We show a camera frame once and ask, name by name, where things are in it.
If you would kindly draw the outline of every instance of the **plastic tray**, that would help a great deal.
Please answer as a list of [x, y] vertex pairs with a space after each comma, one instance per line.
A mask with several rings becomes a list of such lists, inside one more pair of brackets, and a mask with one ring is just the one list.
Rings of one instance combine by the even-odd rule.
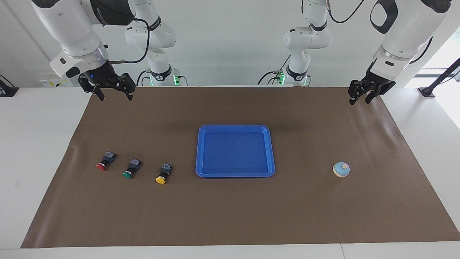
[[275, 173], [264, 125], [204, 125], [198, 133], [196, 173], [204, 178], [270, 177]]

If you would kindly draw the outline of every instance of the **robotic arm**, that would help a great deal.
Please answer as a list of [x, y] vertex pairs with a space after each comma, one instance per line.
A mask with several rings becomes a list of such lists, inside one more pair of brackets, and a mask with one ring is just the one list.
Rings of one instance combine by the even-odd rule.
[[[450, 0], [378, 0], [370, 19], [374, 28], [385, 34], [385, 40], [366, 76], [350, 83], [350, 103], [355, 104], [360, 96], [370, 92], [365, 99], [369, 104], [388, 92], [396, 84], [395, 78], [439, 28], [449, 8]], [[386, 13], [386, 20], [381, 23], [373, 19], [378, 9]]]
[[[101, 88], [114, 88], [124, 92], [129, 100], [136, 84], [125, 73], [115, 74], [112, 64], [134, 63], [109, 61], [101, 39], [94, 32], [93, 24], [129, 25], [127, 42], [145, 52], [147, 31], [151, 35], [146, 55], [156, 85], [174, 85], [174, 69], [160, 48], [172, 47], [176, 42], [173, 30], [161, 23], [151, 0], [31, 0], [38, 17], [62, 48], [51, 61], [51, 67], [62, 78], [73, 84], [78, 82], [87, 93], [104, 99]], [[151, 24], [139, 24], [145, 20]]]
[[166, 53], [161, 48], [172, 47], [176, 44], [176, 34], [162, 22], [151, 0], [135, 0], [136, 18], [151, 24], [148, 28], [143, 23], [133, 21], [126, 29], [126, 41], [144, 53], [145, 39], [150, 33], [150, 43], [147, 52], [147, 62], [150, 66], [150, 78], [155, 86], [179, 85], [176, 77], [178, 70], [169, 64]]
[[304, 17], [309, 27], [294, 28], [284, 35], [284, 45], [291, 51], [291, 60], [283, 70], [285, 83], [302, 85], [307, 78], [310, 55], [308, 49], [329, 46], [332, 34], [327, 27], [328, 10], [326, 0], [305, 0]]

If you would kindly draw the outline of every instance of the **brown table cover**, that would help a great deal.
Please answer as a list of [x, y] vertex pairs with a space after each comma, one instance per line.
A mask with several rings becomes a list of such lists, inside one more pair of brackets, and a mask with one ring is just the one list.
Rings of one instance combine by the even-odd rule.
[[[138, 88], [128, 101], [104, 90], [104, 101], [89, 101], [21, 247], [460, 240], [383, 101], [351, 106], [346, 91]], [[275, 174], [198, 177], [205, 124], [268, 126]], [[106, 151], [118, 158], [99, 171]], [[132, 158], [144, 164], [128, 180]], [[339, 161], [351, 167], [346, 178], [332, 172]], [[155, 182], [162, 163], [173, 165], [164, 185]]]

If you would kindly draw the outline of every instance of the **black cable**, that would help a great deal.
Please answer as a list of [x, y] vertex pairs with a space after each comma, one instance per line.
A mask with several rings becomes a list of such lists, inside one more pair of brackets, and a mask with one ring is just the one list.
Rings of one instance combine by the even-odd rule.
[[283, 65], [281, 66], [280, 70], [283, 70], [284, 65], [286, 65], [286, 63], [289, 60], [289, 58], [291, 57], [291, 55], [292, 54], [289, 54], [289, 56], [287, 57], [286, 61], [284, 61]]
[[458, 74], [459, 74], [460, 70], [457, 71], [457, 73], [455, 73], [455, 75], [453, 75], [451, 78], [449, 78], [447, 81], [444, 81], [444, 82], [441, 82], [439, 84], [443, 84], [443, 83], [447, 83], [449, 82], [450, 80], [452, 80], [452, 78], [456, 77]]
[[268, 80], [268, 83], [267, 83], [267, 84], [270, 84], [270, 81], [271, 81], [271, 80], [273, 80], [273, 82], [272, 82], [271, 84], [274, 84], [276, 79], [280, 79], [280, 78], [279, 78], [279, 77], [274, 77], [274, 78]]
[[269, 74], [275, 74], [275, 72], [270, 71], [270, 72], [266, 73], [265, 75], [263, 75], [263, 76], [260, 78], [260, 80], [259, 80], [259, 82], [258, 82], [257, 84], [259, 85], [260, 82], [262, 82], [262, 80], [263, 80], [266, 76], [268, 76]]
[[431, 45], [431, 41], [433, 40], [433, 36], [430, 38], [430, 40], [428, 41], [428, 44], [426, 45], [425, 47], [425, 50], [422, 52], [422, 54], [420, 55], [420, 57], [418, 57], [417, 59], [414, 59], [410, 62], [410, 64], [413, 64], [417, 61], [419, 61], [419, 59], [421, 59], [423, 57], [423, 55], [425, 55], [426, 51], [428, 50], [428, 48], [430, 47]]
[[142, 78], [142, 81], [141, 81], [141, 85], [142, 85], [142, 86], [144, 86], [144, 79], [146, 79], [146, 78], [147, 78], [147, 79], [150, 79], [150, 77], [144, 77], [144, 78]]
[[334, 19], [334, 17], [332, 17], [332, 11], [331, 11], [331, 9], [330, 9], [330, 6], [329, 6], [329, 8], [328, 8], [329, 16], [331, 17], [331, 19], [332, 19], [334, 22], [336, 22], [336, 23], [338, 23], [338, 24], [345, 23], [345, 22], [347, 22], [351, 17], [353, 17], [353, 15], [355, 15], [356, 11], [358, 11], [359, 7], [361, 7], [361, 5], [362, 5], [363, 2], [364, 2], [364, 0], [361, 0], [361, 3], [359, 3], [358, 7], [356, 7], [356, 9], [351, 13], [351, 15], [350, 15], [347, 19], [345, 19], [345, 20], [343, 20], [343, 21], [337, 21], [336, 19]]
[[150, 45], [149, 23], [146, 20], [139, 19], [139, 18], [134, 18], [133, 20], [143, 22], [143, 23], [145, 23], [145, 26], [147, 26], [147, 46], [145, 47], [144, 55], [140, 59], [138, 59], [136, 61], [117, 60], [117, 61], [110, 61], [110, 64], [134, 64], [134, 63], [139, 63], [145, 58], [145, 56], [147, 56], [147, 53], [149, 52], [149, 45]]
[[179, 78], [184, 78], [185, 79], [185, 83], [187, 84], [187, 86], [189, 85], [189, 82], [187, 81], [187, 78], [184, 77], [184, 76], [178, 76]]
[[144, 74], [144, 73], [147, 73], [145, 70], [142, 71], [139, 76], [138, 76], [138, 80], [136, 81], [136, 86], [139, 86], [139, 81], [141, 80], [141, 76]]
[[5, 79], [8, 83], [10, 83], [10, 85], [11, 85], [12, 87], [14, 87], [14, 84], [13, 84], [12, 82], [10, 82], [10, 80], [8, 80], [8, 78], [6, 78], [6, 77], [4, 77], [4, 76], [2, 76], [2, 75], [0, 75], [0, 77], [2, 77], [3, 79]]

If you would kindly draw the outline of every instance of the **table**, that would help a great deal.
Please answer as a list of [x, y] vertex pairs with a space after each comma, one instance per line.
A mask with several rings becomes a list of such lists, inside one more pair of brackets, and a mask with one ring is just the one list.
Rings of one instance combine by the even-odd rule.
[[[0, 99], [0, 257], [122, 258], [127, 255], [188, 258], [456, 258], [460, 241], [431, 243], [312, 244], [224, 247], [76, 247], [18, 249], [40, 205], [89, 95], [79, 88], [22, 88]], [[436, 99], [396, 88], [384, 101], [401, 133], [460, 227], [460, 129]]]

